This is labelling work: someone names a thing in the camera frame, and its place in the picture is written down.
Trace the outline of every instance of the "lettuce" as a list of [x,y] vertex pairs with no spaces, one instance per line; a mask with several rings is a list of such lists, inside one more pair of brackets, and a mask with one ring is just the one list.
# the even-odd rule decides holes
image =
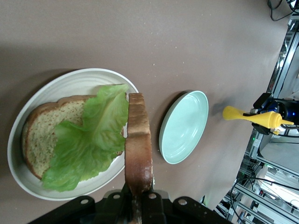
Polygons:
[[82,126],[65,120],[55,127],[57,143],[42,176],[46,189],[73,190],[79,181],[107,170],[116,152],[124,151],[121,130],[128,120],[127,90],[125,84],[102,86],[86,101]]

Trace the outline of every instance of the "tabletop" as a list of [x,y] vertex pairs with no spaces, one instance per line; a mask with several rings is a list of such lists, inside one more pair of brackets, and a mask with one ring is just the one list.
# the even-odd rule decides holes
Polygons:
[[[286,7],[275,11],[281,17]],[[171,200],[205,197],[213,209],[230,190],[252,126],[224,121],[231,105],[249,111],[266,91],[288,19],[270,19],[267,1],[0,1],[0,219],[27,223],[65,202],[36,198],[13,179],[7,140],[17,114],[54,78],[83,68],[127,77],[144,94],[153,147],[154,189]],[[184,91],[206,94],[209,116],[195,150],[168,164],[158,135]],[[124,184],[122,171],[91,193],[95,201]]]

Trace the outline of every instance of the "plate rim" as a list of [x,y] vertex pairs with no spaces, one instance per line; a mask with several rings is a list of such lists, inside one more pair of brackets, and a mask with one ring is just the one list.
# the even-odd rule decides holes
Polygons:
[[[51,85],[53,85],[54,83],[57,83],[59,82],[60,80],[64,79],[64,78],[67,78],[69,76],[73,76],[73,75],[76,75],[76,74],[79,74],[79,73],[83,73],[83,72],[89,72],[89,71],[99,71],[99,72],[107,72],[107,73],[112,73],[116,76],[119,76],[121,77],[122,79],[124,79],[126,82],[129,83],[129,85],[131,85],[131,87],[135,90],[136,93],[138,93],[139,91],[137,90],[137,88],[135,87],[135,85],[128,79],[126,78],[125,76],[123,76],[122,74],[118,73],[118,72],[115,72],[113,70],[108,70],[108,69],[101,69],[101,68],[84,68],[84,69],[78,69],[78,70],[74,70],[74,71],[71,71],[71,72],[67,72],[59,77],[56,77],[54,79],[52,79],[51,81],[49,81],[48,83],[46,83],[45,85],[43,85],[38,91],[36,91],[31,97],[30,99],[23,105],[22,109],[19,111],[18,115],[16,116],[15,120],[14,120],[14,123],[12,125],[12,128],[10,130],[10,133],[9,133],[9,137],[8,137],[8,142],[7,142],[7,161],[8,161],[8,166],[9,166],[9,170],[10,170],[10,173],[12,174],[14,180],[17,182],[17,184],[24,190],[26,191],[27,193],[37,197],[37,198],[41,198],[41,199],[44,199],[44,200],[49,200],[49,201],[66,201],[66,200],[71,200],[71,199],[74,199],[76,198],[76,196],[72,196],[72,197],[63,197],[63,198],[51,198],[51,197],[48,197],[48,196],[42,196],[42,195],[39,195],[35,192],[33,192],[32,190],[30,190],[28,187],[26,187],[19,179],[19,177],[17,176],[16,173],[12,172],[12,170],[14,170],[14,167],[13,167],[13,158],[12,158],[12,150],[9,150],[12,148],[12,145],[13,145],[13,140],[15,138],[15,133],[16,133],[16,130],[17,130],[17,127],[19,125],[19,122],[21,121],[24,113],[26,112],[26,110],[29,108],[29,106],[32,104],[32,102],[36,99],[36,96],[40,95],[42,92],[44,92],[46,89],[48,89]],[[106,184],[108,184],[109,182],[111,182],[122,170],[124,169],[124,165],[122,166],[122,168],[112,176],[112,178],[110,178],[108,181],[106,181],[104,184],[102,184],[100,187],[98,188],[95,188],[91,191],[88,191],[87,193],[84,193],[82,195],[88,195],[88,194],[91,194],[97,190],[99,190],[100,188],[104,187]]]
[[190,152],[183,158],[183,159],[180,159],[180,160],[176,160],[175,162],[170,162],[166,157],[165,157],[165,153],[163,151],[163,138],[164,138],[164,133],[165,133],[165,128],[167,126],[167,123],[168,121],[170,120],[171,118],[171,115],[173,113],[173,111],[177,108],[178,104],[187,96],[191,95],[191,94],[194,94],[194,93],[199,93],[201,94],[202,96],[204,96],[204,99],[205,99],[205,102],[206,102],[206,116],[205,116],[205,121],[204,121],[204,127],[203,127],[203,132],[206,128],[206,123],[207,123],[207,119],[208,119],[208,113],[209,113],[209,102],[208,102],[208,99],[205,95],[204,92],[202,91],[199,91],[199,90],[195,90],[195,91],[190,91],[190,92],[187,92],[185,93],[184,95],[182,95],[181,97],[179,97],[169,108],[169,110],[167,111],[164,119],[163,119],[163,122],[162,122],[162,125],[161,125],[161,130],[160,130],[160,134],[159,134],[159,147],[160,147],[160,152],[164,158],[164,160],[169,163],[169,164],[178,164],[182,161],[184,161],[191,153],[192,151],[196,148],[197,144],[199,143],[201,137],[202,137],[202,134],[203,132],[201,133],[201,135],[198,137],[198,139],[196,140],[196,144],[194,146],[194,148],[192,148],[190,150]]

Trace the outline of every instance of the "plate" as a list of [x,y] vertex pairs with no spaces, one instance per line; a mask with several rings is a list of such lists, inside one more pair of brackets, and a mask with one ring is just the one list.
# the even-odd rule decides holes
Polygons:
[[42,182],[27,168],[21,153],[21,132],[27,116],[37,106],[57,102],[72,95],[96,95],[101,85],[127,84],[127,93],[138,92],[136,87],[121,74],[106,69],[82,69],[62,75],[41,88],[18,114],[8,139],[7,158],[16,182],[28,193],[38,198],[63,201],[90,194],[106,185],[124,169],[124,153],[115,158],[109,169],[87,181],[81,181],[72,191],[58,192],[42,187]]
[[170,107],[159,135],[160,151],[168,163],[177,164],[194,150],[205,130],[208,110],[201,91],[186,93]]

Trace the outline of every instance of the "table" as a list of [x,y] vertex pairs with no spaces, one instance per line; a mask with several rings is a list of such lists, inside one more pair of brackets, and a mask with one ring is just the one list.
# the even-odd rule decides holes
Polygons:
[[[282,4],[274,16],[288,13]],[[65,202],[35,198],[14,181],[7,163],[12,124],[50,80],[82,68],[114,70],[145,97],[152,132],[155,189],[171,200],[190,196],[213,209],[231,188],[252,126],[224,121],[227,105],[246,111],[266,91],[288,19],[270,19],[266,1],[0,1],[0,217],[27,223]],[[158,133],[170,104],[203,91],[209,117],[183,162],[166,163]],[[121,189],[124,173],[91,194]]]

